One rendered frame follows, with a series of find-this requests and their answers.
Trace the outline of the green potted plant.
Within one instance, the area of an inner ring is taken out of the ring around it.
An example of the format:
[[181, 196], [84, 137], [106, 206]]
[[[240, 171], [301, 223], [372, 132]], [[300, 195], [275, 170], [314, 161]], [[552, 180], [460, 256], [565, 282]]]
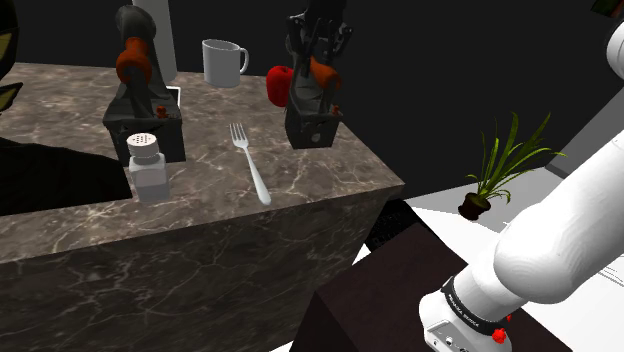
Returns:
[[459, 214], [469, 221], [476, 221], [480, 215], [491, 209], [490, 200], [501, 198], [507, 204], [511, 201], [511, 192], [503, 186], [514, 180], [518, 176], [529, 172], [528, 166], [546, 155], [558, 155], [566, 157], [562, 152], [554, 151], [552, 148], [543, 147], [541, 136], [547, 123], [551, 118], [548, 113], [541, 125], [525, 142], [516, 142], [519, 129], [519, 116], [513, 112], [512, 122], [508, 138], [504, 144], [498, 136], [498, 121], [495, 121], [495, 133], [493, 144], [488, 147], [485, 134], [481, 133], [483, 146], [483, 157], [480, 174], [467, 174], [466, 178], [477, 181], [475, 192], [468, 192], [463, 203], [458, 206]]

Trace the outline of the grey salt shaker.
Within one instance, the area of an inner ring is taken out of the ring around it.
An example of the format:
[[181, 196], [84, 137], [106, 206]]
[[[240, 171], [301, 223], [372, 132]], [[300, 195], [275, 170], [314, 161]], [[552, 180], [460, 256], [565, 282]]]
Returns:
[[158, 202], [170, 197], [165, 155], [155, 135], [136, 133], [126, 139], [129, 172], [141, 202]]

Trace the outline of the white mug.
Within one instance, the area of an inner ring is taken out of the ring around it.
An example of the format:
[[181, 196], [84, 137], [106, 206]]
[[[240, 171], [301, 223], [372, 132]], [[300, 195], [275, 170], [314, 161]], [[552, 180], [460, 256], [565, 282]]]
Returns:
[[204, 80], [218, 88], [234, 88], [249, 65], [249, 52], [229, 41], [202, 41]]

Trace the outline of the silver fork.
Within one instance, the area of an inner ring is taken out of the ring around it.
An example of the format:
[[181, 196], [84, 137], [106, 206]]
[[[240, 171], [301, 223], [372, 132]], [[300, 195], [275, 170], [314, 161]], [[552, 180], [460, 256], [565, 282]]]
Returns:
[[231, 123], [229, 125], [229, 130], [231, 133], [231, 138], [232, 138], [232, 142], [233, 144], [237, 147], [240, 148], [244, 151], [245, 156], [247, 158], [248, 161], [248, 166], [250, 169], [250, 173], [252, 176], [252, 180], [257, 192], [257, 196], [259, 201], [263, 204], [263, 205], [270, 205], [272, 202], [271, 199], [271, 195], [262, 179], [262, 176], [260, 175], [252, 157], [251, 154], [248, 150], [249, 147], [249, 141], [248, 138], [245, 134], [244, 128], [242, 126], [241, 123]]

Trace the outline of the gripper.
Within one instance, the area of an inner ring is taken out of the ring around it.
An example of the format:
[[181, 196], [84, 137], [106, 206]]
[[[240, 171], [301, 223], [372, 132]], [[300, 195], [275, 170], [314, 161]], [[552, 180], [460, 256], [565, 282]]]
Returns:
[[347, 0], [307, 0], [304, 14], [286, 18], [289, 51], [297, 55], [310, 55], [313, 49], [314, 25], [319, 18], [341, 24], [332, 38], [332, 52], [342, 53], [353, 34], [353, 28], [343, 23]]

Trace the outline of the dark machine with orange part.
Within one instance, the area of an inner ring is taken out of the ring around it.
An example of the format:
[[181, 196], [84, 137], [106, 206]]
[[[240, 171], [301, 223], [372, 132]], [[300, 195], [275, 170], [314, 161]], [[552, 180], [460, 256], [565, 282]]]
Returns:
[[304, 61], [286, 37], [286, 48], [293, 57], [294, 69], [285, 108], [285, 131], [293, 149], [329, 148], [332, 146], [343, 114], [333, 102], [341, 87], [341, 77], [331, 67], [310, 57], [309, 73], [304, 75]]
[[119, 161], [129, 165], [127, 139], [150, 133], [168, 163], [186, 160], [178, 98], [163, 80], [154, 46], [156, 24], [135, 5], [120, 7], [115, 22], [124, 48], [116, 59], [119, 86], [102, 119]]

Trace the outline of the red apple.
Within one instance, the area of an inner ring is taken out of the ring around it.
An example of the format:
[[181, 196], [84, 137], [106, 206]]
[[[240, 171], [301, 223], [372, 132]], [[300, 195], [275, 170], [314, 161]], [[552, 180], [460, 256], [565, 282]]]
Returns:
[[288, 102], [289, 88], [293, 69], [287, 66], [274, 66], [266, 76], [266, 90], [269, 101], [277, 107], [285, 107]]

